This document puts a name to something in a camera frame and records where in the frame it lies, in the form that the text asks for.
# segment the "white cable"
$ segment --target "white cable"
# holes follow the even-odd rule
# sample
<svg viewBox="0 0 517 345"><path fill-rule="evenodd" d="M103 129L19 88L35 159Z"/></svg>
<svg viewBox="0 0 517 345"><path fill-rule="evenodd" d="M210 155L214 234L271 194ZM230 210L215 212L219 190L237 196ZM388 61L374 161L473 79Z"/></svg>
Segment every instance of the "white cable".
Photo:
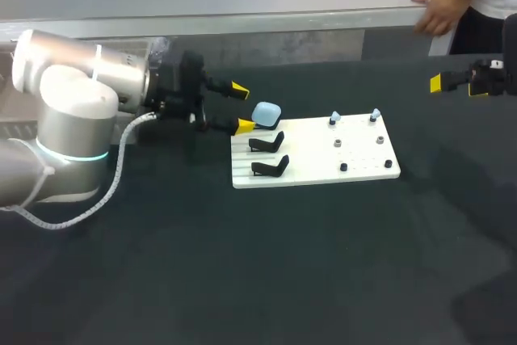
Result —
<svg viewBox="0 0 517 345"><path fill-rule="evenodd" d="M43 167L43 171L41 172L41 176L38 179L38 182L36 182L36 185L34 186L34 188L32 189L31 194L29 194L29 197L27 197L25 199L25 201L22 202L21 205L19 206L20 208L25 208L27 205L29 205L36 198L36 196L40 192L41 188L43 187L45 181L47 180L47 178L50 175L56 174L56 169L54 169L53 167L47 165L47 163L45 163L45 160L31 146L30 143L27 143L23 139L16 139L16 138L10 138L8 140L9 141L17 141L17 142L21 143L22 145L24 145L25 147L27 147L28 149L30 149L32 151L32 153L36 156L38 161L40 162L41 166ZM0 208L0 210L14 210L14 209L11 209L11 207L8 207L8 208Z"/></svg>
<svg viewBox="0 0 517 345"><path fill-rule="evenodd" d="M38 217L34 216L29 211L25 210L21 206L12 206L9 208L3 208L2 210L11 210L14 212L17 212L20 216L25 217L28 219L32 224L39 226L43 229L50 229L50 230L56 230L56 229L64 229L68 228L72 225L77 224L78 222L81 222L97 212L99 209L101 209L113 196L115 193L116 188L119 186L120 182L120 176L122 175L122 166L124 164L124 151L126 147L126 143L128 141L128 137L133 131L133 129L142 123L145 123L146 121L156 120L156 114L153 113L147 113L145 115L137 117L135 120L133 120L129 125L126 127L124 132L122 133L122 137L120 138L120 147L119 147L119 156L116 161L116 169L115 169L115 176L113 177L113 182L111 183L111 186L109 189L107 189L106 194L103 198L100 199L100 201L86 210L83 214L80 214L79 216L73 218L72 220L68 220L65 222L60 222L59 224L50 224L48 222L45 222L43 220L40 220Z"/></svg>

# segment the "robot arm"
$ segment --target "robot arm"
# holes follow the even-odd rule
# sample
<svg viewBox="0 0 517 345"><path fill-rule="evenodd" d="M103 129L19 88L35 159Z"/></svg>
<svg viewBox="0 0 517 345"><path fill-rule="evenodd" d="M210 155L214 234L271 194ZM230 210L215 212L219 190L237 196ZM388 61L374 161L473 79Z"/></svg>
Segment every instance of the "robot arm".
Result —
<svg viewBox="0 0 517 345"><path fill-rule="evenodd" d="M517 95L517 14L505 20L502 61L478 60L463 72L442 72L431 79L431 93L469 86L469 96Z"/></svg>
<svg viewBox="0 0 517 345"><path fill-rule="evenodd" d="M247 99L236 82L218 82L204 72L203 58L186 52L179 65L163 57L148 63L98 44L46 32L24 32L13 60L15 89L40 98L37 138L0 141L0 207L15 210L46 229L62 229L103 206L120 179L124 145L137 125L156 119L184 120L193 129L229 135L253 130L239 118L207 120L202 88ZM153 111L123 133L116 176L108 193L89 211L65 223L45 223L23 208L36 201L75 202L92 197L106 172L107 152L118 111Z"/></svg>

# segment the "black table surface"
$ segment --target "black table surface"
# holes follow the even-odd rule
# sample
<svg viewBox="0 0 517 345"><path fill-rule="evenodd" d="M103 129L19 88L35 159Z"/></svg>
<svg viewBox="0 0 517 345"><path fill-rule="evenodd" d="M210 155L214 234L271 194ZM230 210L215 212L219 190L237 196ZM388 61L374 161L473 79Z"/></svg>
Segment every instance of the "black table surface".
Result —
<svg viewBox="0 0 517 345"><path fill-rule="evenodd" d="M2 343L517 343L517 99L429 94L471 60L214 72L252 96L211 111L379 108L401 178L235 190L228 137L149 124L90 220L47 232L1 215Z"/></svg>

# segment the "black clip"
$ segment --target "black clip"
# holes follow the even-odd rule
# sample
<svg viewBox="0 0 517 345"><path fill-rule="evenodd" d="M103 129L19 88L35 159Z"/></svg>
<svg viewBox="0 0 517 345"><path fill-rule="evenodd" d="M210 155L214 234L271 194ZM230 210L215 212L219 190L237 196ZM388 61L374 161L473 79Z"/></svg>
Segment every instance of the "black clip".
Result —
<svg viewBox="0 0 517 345"><path fill-rule="evenodd" d="M260 162L253 162L251 163L251 171L253 171L253 176L266 175L269 177L279 178L284 173L288 164L289 156L284 155L284 157L280 160L278 166L267 165L266 163Z"/></svg>
<svg viewBox="0 0 517 345"><path fill-rule="evenodd" d="M284 131L280 131L274 141L261 141L260 139L250 139L248 145L251 151L263 151L264 153L275 153L284 141Z"/></svg>

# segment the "person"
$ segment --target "person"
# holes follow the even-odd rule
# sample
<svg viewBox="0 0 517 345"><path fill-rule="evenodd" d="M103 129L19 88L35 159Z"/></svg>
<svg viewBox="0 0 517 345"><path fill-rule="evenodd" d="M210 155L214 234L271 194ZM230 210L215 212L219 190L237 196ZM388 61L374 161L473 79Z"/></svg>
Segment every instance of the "person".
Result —
<svg viewBox="0 0 517 345"><path fill-rule="evenodd" d="M441 36L456 27L451 54L501 53L504 19L517 13L517 0L413 0L427 4L415 26Z"/></svg>

